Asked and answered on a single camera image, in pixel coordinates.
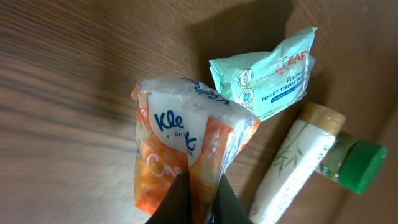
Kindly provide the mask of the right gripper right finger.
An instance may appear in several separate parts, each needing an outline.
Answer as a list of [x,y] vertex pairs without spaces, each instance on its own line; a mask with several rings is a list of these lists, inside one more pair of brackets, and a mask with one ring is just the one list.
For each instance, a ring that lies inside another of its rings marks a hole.
[[221,176],[213,201],[211,222],[214,224],[252,224],[224,174]]

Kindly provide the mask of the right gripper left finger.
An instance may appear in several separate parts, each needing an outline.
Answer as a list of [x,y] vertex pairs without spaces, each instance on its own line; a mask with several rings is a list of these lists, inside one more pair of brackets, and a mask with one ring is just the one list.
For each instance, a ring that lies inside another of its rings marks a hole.
[[190,223],[189,172],[178,174],[155,213],[146,224]]

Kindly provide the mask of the orange tissue pack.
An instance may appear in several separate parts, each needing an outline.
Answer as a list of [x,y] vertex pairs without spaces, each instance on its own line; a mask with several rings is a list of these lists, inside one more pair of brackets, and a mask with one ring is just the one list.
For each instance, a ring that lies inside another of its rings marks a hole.
[[177,175],[190,175],[194,216],[205,218],[221,176],[259,126],[259,118],[204,83],[142,80],[132,92],[138,143],[134,200],[153,214]]

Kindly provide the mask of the white tube gold cap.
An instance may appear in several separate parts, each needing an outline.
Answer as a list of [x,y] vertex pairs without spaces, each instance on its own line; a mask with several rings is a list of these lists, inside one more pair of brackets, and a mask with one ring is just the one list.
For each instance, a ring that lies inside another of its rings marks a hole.
[[253,223],[274,224],[334,145],[345,116],[308,102],[293,123],[258,186],[249,212]]

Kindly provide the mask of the teal wipes pack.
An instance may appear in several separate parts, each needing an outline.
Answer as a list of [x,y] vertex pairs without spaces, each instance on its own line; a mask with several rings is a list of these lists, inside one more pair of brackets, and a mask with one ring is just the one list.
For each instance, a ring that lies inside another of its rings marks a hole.
[[310,55],[317,28],[283,40],[271,52],[210,60],[215,88],[265,121],[306,95],[315,59]]

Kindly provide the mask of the green lid jar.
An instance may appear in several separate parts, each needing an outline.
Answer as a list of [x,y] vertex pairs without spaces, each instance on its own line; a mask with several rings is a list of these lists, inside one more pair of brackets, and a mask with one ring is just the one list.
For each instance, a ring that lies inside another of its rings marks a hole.
[[386,156],[386,147],[340,131],[315,171],[352,192],[363,194],[378,175]]

